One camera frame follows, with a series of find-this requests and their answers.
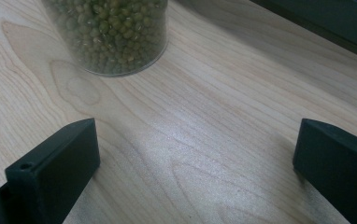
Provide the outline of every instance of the wood grain pattern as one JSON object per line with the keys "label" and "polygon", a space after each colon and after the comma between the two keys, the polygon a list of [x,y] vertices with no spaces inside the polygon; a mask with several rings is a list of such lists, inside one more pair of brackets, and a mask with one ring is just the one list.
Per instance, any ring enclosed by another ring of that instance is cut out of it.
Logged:
{"label": "wood grain pattern", "polygon": [[302,118],[357,135],[357,56],[245,0],[171,0],[147,70],[78,69],[38,0],[0,0],[4,169],[96,119],[102,165],[65,223],[348,223],[292,166]]}

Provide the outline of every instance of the tabletop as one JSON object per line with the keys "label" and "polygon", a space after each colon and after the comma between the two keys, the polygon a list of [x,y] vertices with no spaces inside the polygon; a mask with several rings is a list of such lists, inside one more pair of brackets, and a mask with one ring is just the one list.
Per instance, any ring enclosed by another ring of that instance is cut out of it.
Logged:
{"label": "tabletop", "polygon": [[101,166],[65,223],[348,223],[293,170],[302,118],[357,135],[357,55],[245,0],[170,0],[146,70],[72,62],[39,0],[0,0],[4,169],[95,118]]}

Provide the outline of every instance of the clear container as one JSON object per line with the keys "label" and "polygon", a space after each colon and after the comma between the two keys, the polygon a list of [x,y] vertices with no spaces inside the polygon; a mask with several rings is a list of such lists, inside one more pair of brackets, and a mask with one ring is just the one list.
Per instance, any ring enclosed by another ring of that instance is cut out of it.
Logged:
{"label": "clear container", "polygon": [[164,52],[167,0],[42,0],[74,60],[103,76],[124,76]]}

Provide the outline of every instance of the jar of green beans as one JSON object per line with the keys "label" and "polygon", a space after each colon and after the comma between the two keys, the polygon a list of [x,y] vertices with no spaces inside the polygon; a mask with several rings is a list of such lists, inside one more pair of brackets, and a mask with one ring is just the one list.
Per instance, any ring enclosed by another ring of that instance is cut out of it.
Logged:
{"label": "jar of green beans", "polygon": [[104,76],[136,73],[166,46],[167,0],[42,0],[74,60]]}

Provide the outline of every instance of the wooden table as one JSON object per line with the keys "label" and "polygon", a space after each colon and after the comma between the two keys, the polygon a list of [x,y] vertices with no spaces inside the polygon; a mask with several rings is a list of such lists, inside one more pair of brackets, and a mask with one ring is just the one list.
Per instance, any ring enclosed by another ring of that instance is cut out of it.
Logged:
{"label": "wooden table", "polygon": [[293,171],[302,118],[357,135],[357,55],[244,0],[171,0],[163,57],[77,69],[39,0],[0,0],[4,169],[95,118],[102,164],[65,223],[347,223]]}

